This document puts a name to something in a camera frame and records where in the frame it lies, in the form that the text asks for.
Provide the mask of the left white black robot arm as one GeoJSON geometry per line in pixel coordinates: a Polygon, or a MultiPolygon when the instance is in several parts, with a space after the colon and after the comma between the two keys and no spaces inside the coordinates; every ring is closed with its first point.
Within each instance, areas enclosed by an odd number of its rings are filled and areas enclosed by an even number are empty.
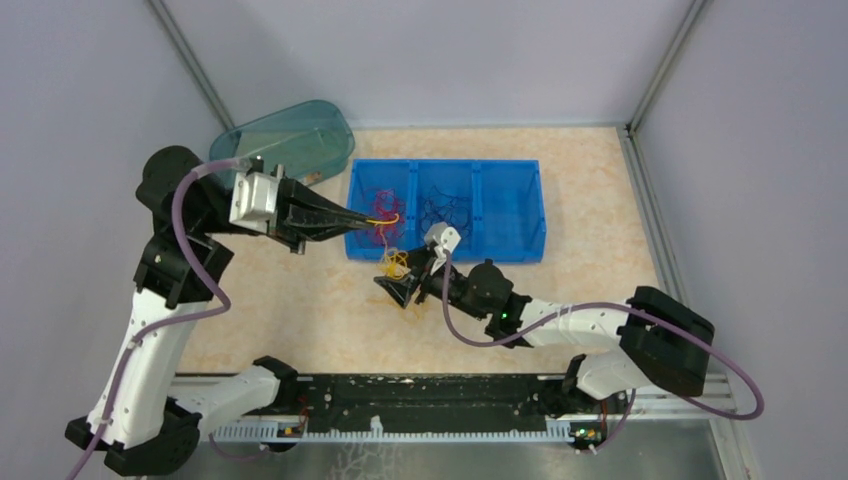
{"type": "Polygon", "coordinates": [[[303,411],[297,371],[271,356],[205,393],[169,392],[195,326],[232,306],[220,281],[233,254],[217,236],[262,236],[299,254],[310,242],[378,224],[282,168],[266,173],[261,158],[204,162],[182,146],[149,158],[136,196],[153,234],[133,277],[126,333],[96,405],[65,430],[85,457],[102,453],[107,468],[128,478],[176,472],[202,440],[245,414],[303,411]]]}

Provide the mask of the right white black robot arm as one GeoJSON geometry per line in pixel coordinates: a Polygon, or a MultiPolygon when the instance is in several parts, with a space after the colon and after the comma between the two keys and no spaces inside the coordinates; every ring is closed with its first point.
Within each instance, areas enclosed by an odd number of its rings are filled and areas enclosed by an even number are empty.
{"type": "Polygon", "coordinates": [[[639,286],[621,303],[558,304],[515,292],[490,259],[461,273],[426,247],[410,252],[399,278],[378,276],[400,307],[433,296],[445,312],[456,309],[485,321],[489,348],[578,346],[587,353],[569,364],[563,398],[576,412],[624,390],[654,385],[682,397],[699,397],[706,383],[713,324],[652,286],[639,286]]]}

